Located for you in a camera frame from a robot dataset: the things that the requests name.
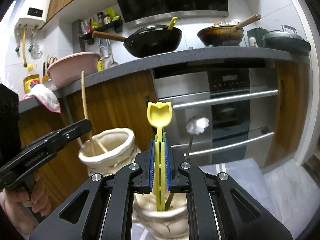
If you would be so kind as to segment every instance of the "countertop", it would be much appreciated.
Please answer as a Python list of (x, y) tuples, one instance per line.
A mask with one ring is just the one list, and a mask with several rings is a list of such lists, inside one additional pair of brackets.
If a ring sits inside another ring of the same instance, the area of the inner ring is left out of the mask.
[[(306, 56), (297, 56), (286, 51), (250, 48), (250, 47), (213, 47), (201, 49), (189, 49), (183, 51), (174, 51), (164, 54), (154, 55), (141, 59), (136, 59), (127, 63), (120, 64), (94, 73), (85, 78), (85, 86), (90, 87), (95, 84), (124, 76), (138, 71), (153, 69), (161, 66), (168, 66), (179, 63), (195, 62), (210, 59), (229, 59), (229, 58), (264, 58), (274, 60), (284, 60), (293, 62), (307, 63), (309, 58)], [(54, 91), (57, 98), (63, 98), (72, 93), (81, 90), (81, 81), (78, 80), (62, 89)], [(35, 98), (28, 98), (19, 102), (19, 113), (39, 106)]]

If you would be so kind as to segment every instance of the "person's arm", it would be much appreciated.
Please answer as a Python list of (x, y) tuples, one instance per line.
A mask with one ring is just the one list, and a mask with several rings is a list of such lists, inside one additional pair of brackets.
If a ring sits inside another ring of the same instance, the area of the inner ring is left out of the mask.
[(2, 209), (17, 231), (23, 236), (30, 235), (33, 229), (35, 229), (35, 225), (23, 212), (19, 203), (31, 199), (32, 211), (34, 213), (40, 212), (42, 216), (48, 215), (51, 209), (49, 193), (45, 189), (40, 173), (35, 172), (34, 177), (36, 183), (30, 197), (24, 189), (3, 190), (3, 192), (0, 192), (0, 205)]

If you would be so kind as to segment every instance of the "water heater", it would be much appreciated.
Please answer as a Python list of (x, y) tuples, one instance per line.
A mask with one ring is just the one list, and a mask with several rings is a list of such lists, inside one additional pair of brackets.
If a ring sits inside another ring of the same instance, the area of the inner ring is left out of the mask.
[(44, 25), (47, 20), (50, 0), (25, 0), (19, 11), (19, 20), (15, 27), (27, 25), (27, 29), (38, 29)]

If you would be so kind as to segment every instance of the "oven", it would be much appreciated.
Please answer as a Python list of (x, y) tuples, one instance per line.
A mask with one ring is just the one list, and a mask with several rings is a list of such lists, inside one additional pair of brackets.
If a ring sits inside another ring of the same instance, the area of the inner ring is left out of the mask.
[(165, 128), (172, 147), (186, 153), (186, 124), (205, 116), (210, 125), (195, 135), (189, 154), (196, 165), (254, 158), (264, 167), (271, 145), (277, 108), (274, 68), (212, 68), (155, 79), (159, 101), (172, 103), (172, 121)]

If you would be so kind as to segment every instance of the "green container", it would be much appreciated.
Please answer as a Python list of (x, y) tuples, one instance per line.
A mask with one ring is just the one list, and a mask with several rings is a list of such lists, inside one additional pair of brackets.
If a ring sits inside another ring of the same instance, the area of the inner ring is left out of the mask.
[(263, 29), (263, 28), (254, 28), (249, 31), (247, 31), (248, 39), (251, 37), (254, 37), (256, 39), (257, 45), (259, 48), (263, 48), (263, 42), (262, 42), (262, 37), (269, 33), (268, 30)]

